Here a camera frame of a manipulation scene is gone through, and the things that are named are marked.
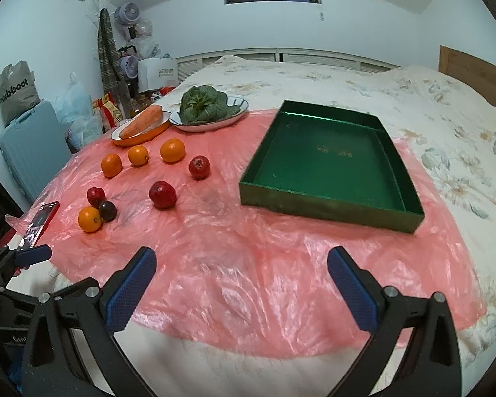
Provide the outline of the orange fruit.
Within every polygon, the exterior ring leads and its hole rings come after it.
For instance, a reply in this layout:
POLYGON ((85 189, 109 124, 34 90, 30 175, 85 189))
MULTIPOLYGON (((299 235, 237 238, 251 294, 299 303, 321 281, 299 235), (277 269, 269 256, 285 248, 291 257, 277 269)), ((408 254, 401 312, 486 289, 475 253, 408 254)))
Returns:
POLYGON ((186 154, 184 143, 177 138, 165 141, 160 147, 160 157, 168 164, 175 164, 182 160, 186 154))
POLYGON ((103 157, 100 168, 106 178, 113 178, 122 172, 122 160, 118 154, 109 153, 103 157))
POLYGON ((128 149, 128 160, 133 167, 142 167, 148 164, 149 152, 143 145, 134 145, 128 149))
POLYGON ((102 218, 99 211, 93 206, 81 209, 78 214, 78 226, 85 233, 97 232, 102 226, 102 218))

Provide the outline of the dark plum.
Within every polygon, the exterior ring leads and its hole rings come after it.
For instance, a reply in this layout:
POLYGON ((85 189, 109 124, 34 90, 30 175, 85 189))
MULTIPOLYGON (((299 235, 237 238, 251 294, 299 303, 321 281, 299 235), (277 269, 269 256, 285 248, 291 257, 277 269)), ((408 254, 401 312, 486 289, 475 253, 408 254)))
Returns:
POLYGON ((98 211, 101 219, 106 222, 111 222, 117 217, 117 208, 113 202, 104 200, 98 206, 98 211))

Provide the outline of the red smartphone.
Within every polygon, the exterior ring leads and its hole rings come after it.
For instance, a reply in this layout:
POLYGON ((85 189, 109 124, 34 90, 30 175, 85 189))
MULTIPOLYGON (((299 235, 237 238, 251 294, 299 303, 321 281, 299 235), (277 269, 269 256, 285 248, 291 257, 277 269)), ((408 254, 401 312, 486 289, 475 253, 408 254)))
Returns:
POLYGON ((19 246, 22 251, 35 247, 38 239, 44 234, 44 231, 48 228, 59 208, 59 202, 49 202, 38 209, 35 217, 27 227, 23 237, 23 243, 19 246))

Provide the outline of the small red apple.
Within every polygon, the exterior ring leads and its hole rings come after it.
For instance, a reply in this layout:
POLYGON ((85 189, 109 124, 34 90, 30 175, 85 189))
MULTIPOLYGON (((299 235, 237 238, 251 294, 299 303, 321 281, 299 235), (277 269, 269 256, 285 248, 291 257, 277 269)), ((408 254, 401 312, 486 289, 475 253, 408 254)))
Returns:
POLYGON ((97 209, 100 206, 100 204, 106 200, 106 196, 103 188, 100 187, 88 188, 87 200, 92 207, 97 209))

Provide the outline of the light blue suitcase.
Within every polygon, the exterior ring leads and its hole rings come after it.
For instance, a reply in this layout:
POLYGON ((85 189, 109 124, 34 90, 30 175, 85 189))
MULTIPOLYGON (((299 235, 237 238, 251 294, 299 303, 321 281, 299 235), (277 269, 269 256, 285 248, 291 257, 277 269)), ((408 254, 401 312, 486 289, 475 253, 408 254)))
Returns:
POLYGON ((4 128, 0 150, 11 176, 29 202, 35 202, 72 156, 64 130, 48 101, 41 101, 4 128))

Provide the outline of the pink plastic sheet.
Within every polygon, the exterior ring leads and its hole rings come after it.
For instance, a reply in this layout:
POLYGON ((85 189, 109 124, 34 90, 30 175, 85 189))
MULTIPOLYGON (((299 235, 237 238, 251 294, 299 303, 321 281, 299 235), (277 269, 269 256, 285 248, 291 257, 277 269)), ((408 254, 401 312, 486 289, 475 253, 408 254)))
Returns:
POLYGON ((396 147, 424 207, 417 231, 404 234, 345 223, 312 220, 241 205, 238 183, 274 113, 257 111, 236 125, 185 134, 189 156, 204 155, 210 176, 197 181, 188 162, 167 165, 159 157, 168 130, 147 143, 150 162, 125 165, 106 178, 103 157, 116 147, 103 136, 76 153, 41 194, 37 204, 60 208, 42 235, 52 264, 73 282, 105 282, 141 246, 156 252, 153 281, 134 314, 136 322, 180 339, 267 358, 318 356, 360 346, 356 326, 327 271, 327 254, 341 245, 381 284, 414 297, 441 291, 454 324, 464 329, 486 312, 469 252, 431 177, 406 141, 396 147), (160 210, 148 192, 156 181, 176 192, 160 210), (91 206, 90 187, 103 188, 117 217, 95 233, 78 226, 91 206))

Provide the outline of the orange rimmed plate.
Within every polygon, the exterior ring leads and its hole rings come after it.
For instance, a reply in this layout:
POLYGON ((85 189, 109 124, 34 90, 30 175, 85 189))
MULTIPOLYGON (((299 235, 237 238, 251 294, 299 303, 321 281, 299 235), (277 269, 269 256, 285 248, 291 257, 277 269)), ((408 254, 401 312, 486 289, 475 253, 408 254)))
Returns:
POLYGON ((113 130, 111 134, 111 141, 116 146, 121 147, 131 147, 148 142, 158 135, 162 134, 164 131, 166 131, 167 128, 169 128, 169 126, 171 125, 170 116, 171 113, 169 111, 164 111, 162 118, 157 121, 155 125, 151 125, 149 128, 147 128, 147 130, 123 139, 121 138, 121 132, 131 123, 131 121, 128 121, 113 130))

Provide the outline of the clear plastic bag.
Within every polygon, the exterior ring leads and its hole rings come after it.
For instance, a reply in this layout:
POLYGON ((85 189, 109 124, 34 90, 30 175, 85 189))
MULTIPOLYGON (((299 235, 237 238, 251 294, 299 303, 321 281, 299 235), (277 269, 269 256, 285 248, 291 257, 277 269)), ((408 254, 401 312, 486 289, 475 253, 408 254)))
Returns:
POLYGON ((69 88, 53 103, 71 151, 76 153, 103 134, 101 116, 94 111, 90 96, 75 73, 69 75, 69 88))

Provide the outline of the grey printed bag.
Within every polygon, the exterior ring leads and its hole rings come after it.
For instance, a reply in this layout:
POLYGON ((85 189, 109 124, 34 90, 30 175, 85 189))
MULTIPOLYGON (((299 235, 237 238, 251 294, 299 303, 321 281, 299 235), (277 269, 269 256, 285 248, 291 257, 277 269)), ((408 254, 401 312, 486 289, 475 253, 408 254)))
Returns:
POLYGON ((0 74, 1 116, 5 126, 40 103, 35 75, 27 61, 7 65, 0 74))

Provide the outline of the red yellow snack bag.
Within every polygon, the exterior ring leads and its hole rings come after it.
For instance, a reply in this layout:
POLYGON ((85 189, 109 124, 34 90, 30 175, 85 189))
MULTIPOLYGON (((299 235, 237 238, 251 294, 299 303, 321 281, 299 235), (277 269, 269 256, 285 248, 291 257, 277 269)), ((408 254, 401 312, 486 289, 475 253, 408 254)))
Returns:
POLYGON ((111 92, 103 95, 102 98, 92 101, 94 113, 100 116, 102 130, 104 133, 121 125, 124 121, 124 114, 115 103, 115 98, 111 92))

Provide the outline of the carrot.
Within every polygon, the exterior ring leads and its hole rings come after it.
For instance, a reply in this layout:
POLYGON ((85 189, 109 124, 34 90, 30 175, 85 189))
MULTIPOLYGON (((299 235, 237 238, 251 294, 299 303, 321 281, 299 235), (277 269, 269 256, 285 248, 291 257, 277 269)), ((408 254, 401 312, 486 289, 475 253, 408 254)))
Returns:
POLYGON ((163 120, 163 108, 157 104, 151 104, 141 111, 131 120, 120 132, 121 139, 128 139, 132 136, 147 131, 151 126, 163 120))

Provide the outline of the plaid scarf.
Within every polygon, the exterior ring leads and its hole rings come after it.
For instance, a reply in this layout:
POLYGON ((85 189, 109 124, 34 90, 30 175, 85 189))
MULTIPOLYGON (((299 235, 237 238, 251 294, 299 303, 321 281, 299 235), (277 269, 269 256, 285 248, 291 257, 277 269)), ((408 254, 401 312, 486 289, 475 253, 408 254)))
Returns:
POLYGON ((113 38, 113 28, 109 11, 99 12, 97 31, 97 54, 101 73, 103 93, 111 94, 124 118, 130 117, 131 104, 127 82, 120 67, 120 58, 113 38))

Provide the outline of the lower purple fan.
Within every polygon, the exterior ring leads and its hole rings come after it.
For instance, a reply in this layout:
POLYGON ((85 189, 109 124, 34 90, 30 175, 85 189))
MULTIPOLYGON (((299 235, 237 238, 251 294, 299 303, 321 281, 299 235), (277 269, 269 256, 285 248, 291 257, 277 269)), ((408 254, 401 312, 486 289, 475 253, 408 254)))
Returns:
POLYGON ((126 80, 136 79, 139 75, 139 59, 135 55, 124 56, 120 59, 120 68, 126 80))

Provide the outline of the purple fan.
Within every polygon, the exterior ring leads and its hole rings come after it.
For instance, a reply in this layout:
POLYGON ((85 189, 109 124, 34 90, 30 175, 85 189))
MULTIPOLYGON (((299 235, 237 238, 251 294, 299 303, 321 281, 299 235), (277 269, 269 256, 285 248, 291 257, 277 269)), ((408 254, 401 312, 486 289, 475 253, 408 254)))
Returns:
POLYGON ((126 80, 136 79, 139 75, 139 59, 135 55, 124 56, 120 59, 120 68, 126 80))
POLYGON ((141 9, 136 2, 128 2, 119 5, 114 12, 114 20, 121 26, 131 27, 135 25, 141 16, 141 9))

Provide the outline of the white cardboard box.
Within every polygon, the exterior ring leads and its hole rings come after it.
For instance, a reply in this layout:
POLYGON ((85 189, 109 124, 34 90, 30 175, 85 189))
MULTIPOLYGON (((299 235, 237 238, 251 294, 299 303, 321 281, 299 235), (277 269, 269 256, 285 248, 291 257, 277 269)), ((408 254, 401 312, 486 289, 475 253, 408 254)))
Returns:
POLYGON ((145 58, 138 65, 139 92, 159 91, 179 84, 178 65, 173 58, 145 58))

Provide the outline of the green leafy vegetable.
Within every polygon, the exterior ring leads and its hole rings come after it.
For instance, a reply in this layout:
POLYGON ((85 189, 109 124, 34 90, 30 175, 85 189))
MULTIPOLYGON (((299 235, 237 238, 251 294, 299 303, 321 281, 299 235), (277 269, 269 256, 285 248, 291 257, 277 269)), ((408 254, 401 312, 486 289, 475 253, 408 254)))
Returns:
POLYGON ((193 86, 182 96, 179 117, 183 125, 219 122, 241 111, 239 105, 228 105, 228 96, 209 85, 193 86))

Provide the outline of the green shallow box tray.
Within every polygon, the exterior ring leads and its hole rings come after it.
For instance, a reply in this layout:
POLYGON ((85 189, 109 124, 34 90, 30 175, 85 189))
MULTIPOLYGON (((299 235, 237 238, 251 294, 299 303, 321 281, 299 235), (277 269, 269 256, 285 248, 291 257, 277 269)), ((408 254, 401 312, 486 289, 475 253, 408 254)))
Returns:
POLYGON ((413 233, 418 192, 376 116, 284 101, 239 182, 243 205, 413 233))

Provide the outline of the upper purple fan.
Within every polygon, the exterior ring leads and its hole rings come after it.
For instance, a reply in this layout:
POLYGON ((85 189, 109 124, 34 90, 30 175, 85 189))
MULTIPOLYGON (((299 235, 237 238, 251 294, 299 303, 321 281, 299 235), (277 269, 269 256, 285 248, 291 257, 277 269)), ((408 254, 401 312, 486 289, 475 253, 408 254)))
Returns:
POLYGON ((114 20, 121 26, 131 27, 135 25, 141 16, 141 9, 136 2, 128 2, 119 5, 114 12, 114 20))

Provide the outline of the wooden headboard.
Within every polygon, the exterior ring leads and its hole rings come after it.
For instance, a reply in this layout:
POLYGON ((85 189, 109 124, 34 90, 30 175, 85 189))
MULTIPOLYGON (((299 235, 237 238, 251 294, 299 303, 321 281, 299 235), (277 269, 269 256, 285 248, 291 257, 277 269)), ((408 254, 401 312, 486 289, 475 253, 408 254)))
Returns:
POLYGON ((441 45, 438 69, 470 86, 496 107, 496 66, 492 63, 441 45))

